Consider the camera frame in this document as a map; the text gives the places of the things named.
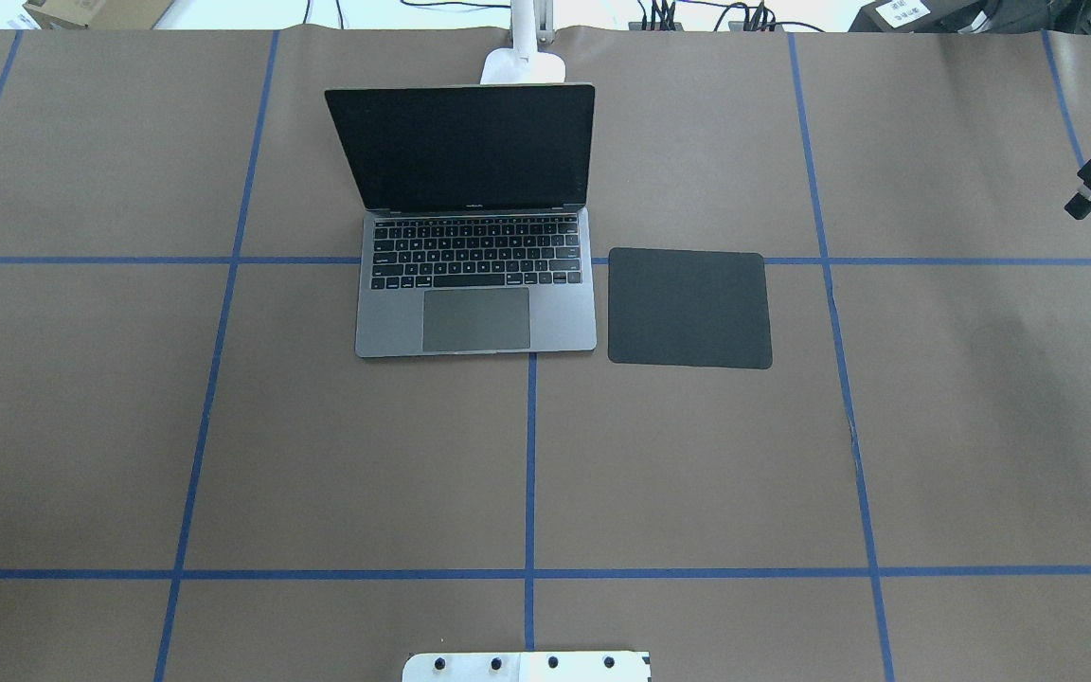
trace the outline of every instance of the white label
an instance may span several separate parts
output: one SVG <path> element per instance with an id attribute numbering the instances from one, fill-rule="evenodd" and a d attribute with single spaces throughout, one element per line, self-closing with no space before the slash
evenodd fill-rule
<path id="1" fill-rule="evenodd" d="M 891 27 L 909 25 L 909 23 L 931 13 L 921 0 L 894 0 L 891 3 L 878 8 L 879 16 L 886 19 Z"/>

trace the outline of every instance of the silver laptop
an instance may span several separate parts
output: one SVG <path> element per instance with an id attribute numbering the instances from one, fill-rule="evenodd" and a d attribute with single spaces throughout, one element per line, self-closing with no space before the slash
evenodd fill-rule
<path id="1" fill-rule="evenodd" d="M 328 89 L 363 200 L 356 354 L 592 350 L 595 89 Z"/>

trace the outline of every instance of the black screen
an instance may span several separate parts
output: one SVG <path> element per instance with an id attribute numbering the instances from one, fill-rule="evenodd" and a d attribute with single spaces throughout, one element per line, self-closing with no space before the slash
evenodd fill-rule
<path id="1" fill-rule="evenodd" d="M 326 104 L 369 208 L 587 202 L 591 85 L 328 89 Z"/>

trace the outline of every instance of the black mouse pad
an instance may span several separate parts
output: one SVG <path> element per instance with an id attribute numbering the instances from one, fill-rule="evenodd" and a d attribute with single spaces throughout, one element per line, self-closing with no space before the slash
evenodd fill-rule
<path id="1" fill-rule="evenodd" d="M 764 258 L 721 251 L 610 251 L 609 359 L 769 369 Z"/>

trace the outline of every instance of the gray table surface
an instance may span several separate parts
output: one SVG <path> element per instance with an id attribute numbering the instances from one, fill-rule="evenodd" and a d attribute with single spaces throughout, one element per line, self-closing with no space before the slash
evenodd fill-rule
<path id="1" fill-rule="evenodd" d="M 504 39 L 0 33 L 0 679 L 1091 679 L 1091 39 L 561 31 L 600 347 L 360 361 L 320 93 Z M 613 247 L 762 252 L 774 367 L 609 362 Z"/>

